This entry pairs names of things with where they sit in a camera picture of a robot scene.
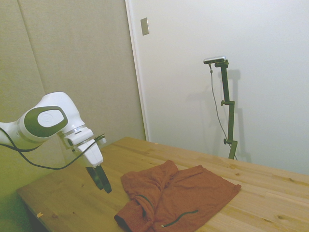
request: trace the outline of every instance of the wood grain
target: wood grain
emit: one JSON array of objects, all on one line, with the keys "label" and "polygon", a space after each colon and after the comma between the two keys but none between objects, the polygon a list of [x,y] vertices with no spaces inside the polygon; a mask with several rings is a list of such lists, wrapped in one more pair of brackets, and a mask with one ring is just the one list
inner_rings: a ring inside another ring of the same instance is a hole
[{"label": "wood grain", "polygon": [[199,152],[124,138],[102,150],[112,192],[100,191],[75,163],[17,192],[54,232],[122,232],[114,215],[130,200],[120,177],[175,162],[179,170],[202,164],[241,184],[240,193],[197,232],[309,232],[309,176]]}]

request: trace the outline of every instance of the orange cloth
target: orange cloth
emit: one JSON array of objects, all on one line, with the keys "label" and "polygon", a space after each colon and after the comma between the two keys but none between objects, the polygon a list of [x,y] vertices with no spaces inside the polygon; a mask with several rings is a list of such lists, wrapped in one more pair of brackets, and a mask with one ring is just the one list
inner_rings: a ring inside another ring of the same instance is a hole
[{"label": "orange cloth", "polygon": [[178,171],[173,161],[121,177],[132,201],[115,220],[127,232],[194,232],[240,191],[202,165]]}]

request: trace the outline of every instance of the beige wall panel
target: beige wall panel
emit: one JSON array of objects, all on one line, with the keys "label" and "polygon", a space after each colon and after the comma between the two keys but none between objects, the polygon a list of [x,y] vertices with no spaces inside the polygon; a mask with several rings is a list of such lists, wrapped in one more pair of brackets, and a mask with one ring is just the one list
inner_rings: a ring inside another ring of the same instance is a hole
[{"label": "beige wall panel", "polygon": [[[44,89],[17,1],[0,4],[0,122],[16,121],[44,95]],[[34,163],[64,163],[57,138],[27,153]],[[29,231],[15,190],[49,173],[28,164],[16,151],[0,146],[0,231]]]},{"label": "beige wall panel", "polygon": [[19,2],[45,92],[66,92],[108,143],[145,139],[125,1]]}]

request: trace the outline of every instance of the black cable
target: black cable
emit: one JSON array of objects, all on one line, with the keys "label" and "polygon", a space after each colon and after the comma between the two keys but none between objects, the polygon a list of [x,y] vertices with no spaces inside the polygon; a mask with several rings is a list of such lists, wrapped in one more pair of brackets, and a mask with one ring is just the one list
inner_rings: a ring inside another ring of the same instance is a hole
[{"label": "black cable", "polygon": [[13,146],[9,146],[9,145],[7,145],[7,144],[0,144],[1,146],[5,146],[5,147],[7,147],[7,148],[9,148],[9,149],[12,149],[12,150],[14,150],[14,151],[21,151],[21,152],[30,152],[30,151],[34,151],[35,149],[37,149],[39,146],[37,146],[37,147],[35,147],[35,148],[33,148],[33,149],[27,149],[27,150],[24,150],[24,149],[19,149],[19,148],[15,148],[15,147],[13,147]]},{"label": "black cable", "polygon": [[216,113],[217,113],[217,118],[218,118],[218,120],[219,120],[220,127],[221,127],[221,129],[222,129],[222,131],[223,131],[223,133],[224,133],[225,139],[227,140],[226,133],[225,133],[223,127],[222,127],[221,120],[220,120],[220,118],[219,118],[218,107],[217,107],[217,101],[216,101],[216,98],[215,98],[214,92],[213,92],[213,80],[212,80],[213,78],[212,78],[212,73],[213,73],[213,71],[212,71],[212,69],[211,69],[211,90],[212,90],[212,95],[213,95],[213,99],[214,99],[214,105],[216,106]]},{"label": "black cable", "polygon": [[13,148],[15,151],[17,151],[28,163],[32,164],[33,166],[36,166],[36,167],[39,167],[39,168],[46,168],[46,169],[51,169],[51,170],[60,170],[60,169],[64,169],[66,167],[68,167],[69,165],[73,164],[79,157],[81,157],[89,148],[92,147],[93,144],[95,144],[98,140],[100,140],[102,138],[102,135],[98,136],[97,138],[95,138],[95,141],[86,148],[85,151],[83,151],[80,155],[78,155],[78,157],[76,157],[75,159],[73,159],[70,163],[66,164],[65,166],[61,167],[61,168],[53,168],[53,167],[47,167],[47,166],[42,166],[42,165],[39,165],[39,164],[35,164],[33,162],[31,162],[30,160],[27,159],[26,156],[24,156],[24,154],[20,151],[19,148],[17,148],[17,146],[15,145],[15,143],[13,142],[13,140],[10,138],[10,136],[8,135],[8,133],[2,129],[0,127],[0,130],[6,135],[6,137],[8,137],[8,139],[10,140],[10,142],[12,143],[13,145]]}]

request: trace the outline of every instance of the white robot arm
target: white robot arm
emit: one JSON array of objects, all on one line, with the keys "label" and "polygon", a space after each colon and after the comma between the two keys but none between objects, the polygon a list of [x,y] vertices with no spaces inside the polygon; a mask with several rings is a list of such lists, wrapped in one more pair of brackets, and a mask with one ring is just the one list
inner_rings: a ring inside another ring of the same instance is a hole
[{"label": "white robot arm", "polygon": [[79,161],[87,168],[98,188],[111,191],[100,166],[103,156],[98,144],[106,142],[105,136],[91,139],[93,132],[81,120],[75,104],[67,94],[55,92],[45,95],[17,121],[0,122],[0,129],[0,145],[19,153],[32,151],[58,134],[66,149],[71,149],[78,157],[82,154]]}]

